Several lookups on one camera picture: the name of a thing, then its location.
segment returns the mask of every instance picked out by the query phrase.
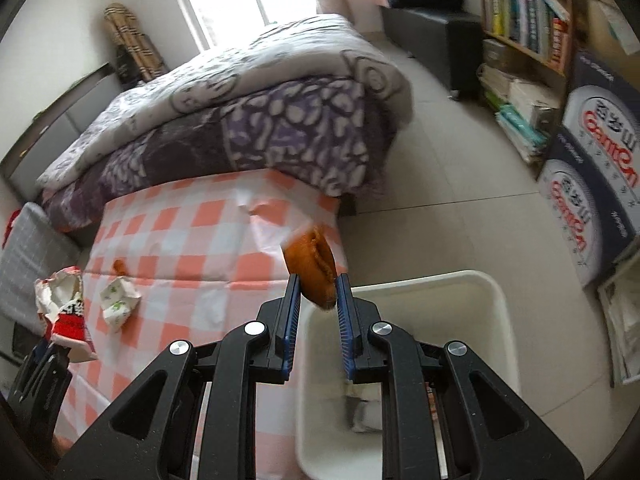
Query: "metal bolt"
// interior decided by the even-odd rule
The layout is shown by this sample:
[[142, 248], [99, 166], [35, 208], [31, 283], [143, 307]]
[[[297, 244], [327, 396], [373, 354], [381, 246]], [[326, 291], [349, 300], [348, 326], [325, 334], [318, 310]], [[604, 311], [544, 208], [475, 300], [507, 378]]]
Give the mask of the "metal bolt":
[[449, 343], [447, 350], [450, 354], [461, 357], [466, 354], [466, 345], [460, 341], [453, 341]]
[[258, 335], [264, 332], [265, 328], [264, 323], [261, 323], [260, 321], [252, 321], [244, 326], [244, 331], [248, 335]]
[[392, 331], [391, 325], [389, 325], [389, 323], [385, 321], [377, 322], [371, 327], [371, 329], [373, 330], [373, 332], [375, 332], [378, 335], [391, 334], [391, 331]]
[[169, 352], [173, 355], [182, 355], [189, 350], [189, 343], [186, 341], [174, 341], [169, 346]]

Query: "tablecloth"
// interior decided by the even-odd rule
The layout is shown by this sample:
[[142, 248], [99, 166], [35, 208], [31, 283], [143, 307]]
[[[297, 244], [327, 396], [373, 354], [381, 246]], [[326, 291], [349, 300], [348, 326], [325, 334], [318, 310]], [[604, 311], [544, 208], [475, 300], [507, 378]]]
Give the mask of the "tablecloth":
[[[284, 294], [281, 244], [323, 225], [338, 272], [346, 261], [335, 224], [338, 201], [273, 170], [181, 180], [109, 202], [83, 275], [85, 316], [98, 360], [71, 365], [62, 414], [80, 435], [170, 342], [222, 339]], [[110, 333], [99, 293], [121, 259], [142, 301]], [[259, 384], [259, 478], [300, 478], [294, 451], [296, 367], [284, 386]]]

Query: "tile floor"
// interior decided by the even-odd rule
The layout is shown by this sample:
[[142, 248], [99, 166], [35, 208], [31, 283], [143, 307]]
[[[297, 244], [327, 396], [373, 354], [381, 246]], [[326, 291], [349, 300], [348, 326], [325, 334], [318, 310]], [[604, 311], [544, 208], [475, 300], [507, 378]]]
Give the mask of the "tile floor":
[[536, 183], [488, 110], [453, 102], [417, 61], [382, 49], [414, 85], [382, 200], [340, 220], [353, 285], [477, 269], [508, 300], [522, 396], [590, 474], [640, 404], [640, 384], [609, 387], [604, 320], [582, 291]]

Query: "black bench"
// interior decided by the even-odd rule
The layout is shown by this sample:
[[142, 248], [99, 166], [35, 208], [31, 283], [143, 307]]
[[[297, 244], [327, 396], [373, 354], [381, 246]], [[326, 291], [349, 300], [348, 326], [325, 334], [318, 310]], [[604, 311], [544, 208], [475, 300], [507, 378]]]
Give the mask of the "black bench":
[[427, 67], [452, 98], [478, 92], [480, 17], [468, 12], [380, 7], [386, 36]]

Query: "headboard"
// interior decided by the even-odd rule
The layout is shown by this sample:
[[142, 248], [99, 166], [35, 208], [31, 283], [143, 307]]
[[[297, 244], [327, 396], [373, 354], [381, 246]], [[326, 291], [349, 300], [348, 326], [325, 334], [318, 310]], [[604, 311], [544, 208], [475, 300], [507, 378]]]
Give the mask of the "headboard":
[[121, 92], [113, 69], [105, 64], [33, 119], [0, 162], [0, 176], [21, 203], [36, 199], [36, 179]]

